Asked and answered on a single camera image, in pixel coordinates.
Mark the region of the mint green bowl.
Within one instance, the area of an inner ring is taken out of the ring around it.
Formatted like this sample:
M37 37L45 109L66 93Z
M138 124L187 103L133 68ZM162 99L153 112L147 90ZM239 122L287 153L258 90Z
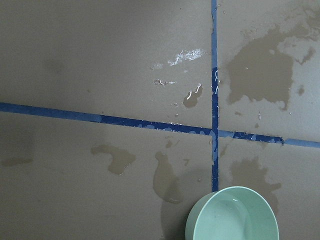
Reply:
M278 240L275 214L256 191L231 186L209 193L192 207L185 225L187 240Z

